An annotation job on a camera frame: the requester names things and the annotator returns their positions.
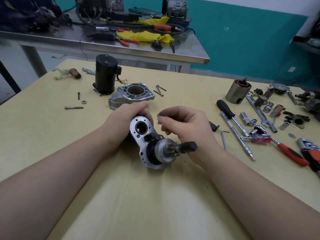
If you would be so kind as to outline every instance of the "wall outlet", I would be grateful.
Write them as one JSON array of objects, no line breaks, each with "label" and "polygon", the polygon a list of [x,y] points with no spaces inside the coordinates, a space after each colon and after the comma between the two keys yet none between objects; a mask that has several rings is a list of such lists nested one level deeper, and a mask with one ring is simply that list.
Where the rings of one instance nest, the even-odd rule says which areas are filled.
[{"label": "wall outlet", "polygon": [[290,67],[290,69],[288,70],[288,72],[294,72],[296,68],[294,66]]}]

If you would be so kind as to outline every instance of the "stainless steel table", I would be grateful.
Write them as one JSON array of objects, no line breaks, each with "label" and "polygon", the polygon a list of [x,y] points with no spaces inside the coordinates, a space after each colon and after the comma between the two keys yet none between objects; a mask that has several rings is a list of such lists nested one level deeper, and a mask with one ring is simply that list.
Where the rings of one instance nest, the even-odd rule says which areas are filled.
[{"label": "stainless steel table", "polygon": [[149,42],[130,43],[128,48],[117,41],[97,41],[87,37],[95,32],[94,28],[88,26],[73,25],[58,27],[57,31],[48,33],[0,31],[0,38],[18,42],[38,77],[47,71],[37,50],[76,57],[85,57],[85,53],[90,59],[95,59],[98,54],[107,53],[118,59],[165,64],[167,70],[170,69],[170,65],[176,65],[181,73],[189,73],[191,63],[208,64],[210,61],[193,32],[175,36],[176,40],[181,41],[181,44],[176,46],[175,54],[170,45],[165,43],[162,43],[162,51],[157,52],[151,48]]}]

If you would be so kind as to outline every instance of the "hand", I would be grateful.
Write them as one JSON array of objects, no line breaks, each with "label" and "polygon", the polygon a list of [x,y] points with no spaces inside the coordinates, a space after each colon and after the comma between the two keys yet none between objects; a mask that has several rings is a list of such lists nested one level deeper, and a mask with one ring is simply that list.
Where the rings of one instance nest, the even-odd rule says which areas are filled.
[{"label": "hand", "polygon": [[118,148],[130,132],[130,122],[135,116],[146,117],[153,125],[153,119],[146,110],[147,101],[132,104],[122,104],[113,111],[103,125],[100,127],[103,133],[107,134],[108,150]]},{"label": "hand", "polygon": [[162,125],[161,130],[166,135],[172,132],[181,142],[194,141],[198,150],[188,155],[202,168],[208,165],[213,153],[223,150],[214,137],[206,114],[201,110],[185,106],[167,108],[158,114],[158,124]]}]

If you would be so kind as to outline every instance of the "teal wall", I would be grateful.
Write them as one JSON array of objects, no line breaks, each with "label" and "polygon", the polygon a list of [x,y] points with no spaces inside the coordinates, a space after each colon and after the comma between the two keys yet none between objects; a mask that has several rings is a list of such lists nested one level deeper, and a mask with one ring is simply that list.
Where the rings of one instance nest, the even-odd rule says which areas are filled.
[{"label": "teal wall", "polygon": [[[75,3],[57,2],[62,9]],[[124,4],[161,11],[162,0],[124,0]],[[320,72],[318,56],[290,44],[307,16],[204,0],[187,0],[187,5],[193,18],[190,27],[211,59],[208,65],[192,64],[192,68],[280,82]],[[290,67],[296,70],[288,72]]]}]

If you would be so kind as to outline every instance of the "black cylindrical motor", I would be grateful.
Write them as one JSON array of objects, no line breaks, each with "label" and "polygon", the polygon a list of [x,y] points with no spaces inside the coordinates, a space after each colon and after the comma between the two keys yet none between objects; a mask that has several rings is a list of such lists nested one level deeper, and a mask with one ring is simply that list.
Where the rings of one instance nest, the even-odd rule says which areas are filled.
[{"label": "black cylindrical motor", "polygon": [[115,90],[116,76],[121,75],[122,68],[116,58],[110,55],[97,55],[96,81],[93,87],[101,94],[109,95]]}]

